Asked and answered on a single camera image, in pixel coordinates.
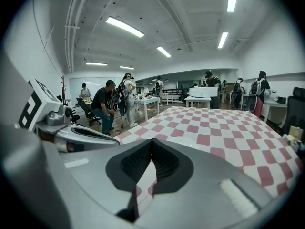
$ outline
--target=wooden floor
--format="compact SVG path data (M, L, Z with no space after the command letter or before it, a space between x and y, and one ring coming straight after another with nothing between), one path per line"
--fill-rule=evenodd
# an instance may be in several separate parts
M170 108L171 106L185 106L185 104L181 104L181 103L168 103L168 106L166 106L166 103L163 103L163 106L160 106L159 110L160 112L163 112L164 110ZM197 103L193 104L193 107L195 108L203 108L204 105L199 103L199 105L197 105ZM220 109L234 109L234 106L230 106L229 102L227 103L221 103L220 105ZM147 115L148 115L148 119L156 116L158 114L157 112L157 106L155 106L154 104L149 104L147 105ZM139 114L135 113L135 121L138 124L141 124L143 122L145 122L145 115L144 115L144 109L143 107L139 108ZM84 125L85 127L91 128L95 131L98 132L102 132L102 125L99 125L97 122L94 122L91 127L89 126L89 120L86 118L86 116L81 116L81 118L77 121L78 124ZM127 118L126 116L123 116L121 118L120 112L117 111L114 115L114 122L113 125L114 127L113 130L109 131L111 133L111 137L115 137L117 135L119 135L120 133L123 133L129 129L131 129L131 127L129 127L129 124L127 122Z

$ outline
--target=sneaker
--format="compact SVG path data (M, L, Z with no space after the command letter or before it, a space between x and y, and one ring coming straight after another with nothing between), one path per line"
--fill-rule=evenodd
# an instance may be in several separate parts
M129 127L135 127L137 125L138 125L138 123L135 122L133 125L129 125Z

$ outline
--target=white box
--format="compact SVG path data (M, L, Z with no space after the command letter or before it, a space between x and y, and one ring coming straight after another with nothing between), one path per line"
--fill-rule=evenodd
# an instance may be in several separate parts
M206 96L207 97L217 97L217 87L207 87L206 88Z
M192 87L190 88L191 97L206 97L206 87Z

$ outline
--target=cap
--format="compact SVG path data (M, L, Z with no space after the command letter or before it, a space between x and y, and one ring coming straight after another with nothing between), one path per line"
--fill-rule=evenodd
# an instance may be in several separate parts
M213 74L212 74L212 71L211 70L209 70L209 71L207 71L206 73L205 73L205 78L209 78L209 77L211 77Z

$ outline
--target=checkered mat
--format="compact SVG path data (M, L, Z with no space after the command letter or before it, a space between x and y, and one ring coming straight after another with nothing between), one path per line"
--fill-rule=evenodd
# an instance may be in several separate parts
M239 167L273 197L291 187L303 169L300 159L280 135L245 111L173 106L116 139L126 144L140 139L166 140L179 136L186 143L196 142L200 150ZM138 183L138 198L152 199L148 197L156 182L152 162L146 173Z

